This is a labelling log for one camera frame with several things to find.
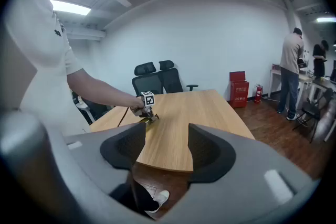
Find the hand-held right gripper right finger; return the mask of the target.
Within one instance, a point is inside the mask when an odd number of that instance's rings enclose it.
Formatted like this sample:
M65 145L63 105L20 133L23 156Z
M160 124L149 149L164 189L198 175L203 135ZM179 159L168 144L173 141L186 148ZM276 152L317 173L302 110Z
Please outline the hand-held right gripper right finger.
M290 219L313 193L309 175L270 146L190 124L193 173L165 219Z

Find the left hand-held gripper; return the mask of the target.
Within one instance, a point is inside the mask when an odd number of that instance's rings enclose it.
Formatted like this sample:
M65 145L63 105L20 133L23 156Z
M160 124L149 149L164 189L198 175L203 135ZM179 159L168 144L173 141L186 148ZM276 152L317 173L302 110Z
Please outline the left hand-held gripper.
M144 107L131 109L132 113L140 118L150 118L152 121L158 120L159 116L152 110L155 105L154 93L151 91L141 92L137 98L143 102Z

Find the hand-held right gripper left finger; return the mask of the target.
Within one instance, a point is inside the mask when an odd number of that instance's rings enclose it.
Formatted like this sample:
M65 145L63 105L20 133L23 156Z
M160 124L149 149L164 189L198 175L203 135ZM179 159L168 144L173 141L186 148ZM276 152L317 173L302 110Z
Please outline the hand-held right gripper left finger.
M127 182L145 146L146 124L66 136L65 142L84 173L106 194Z

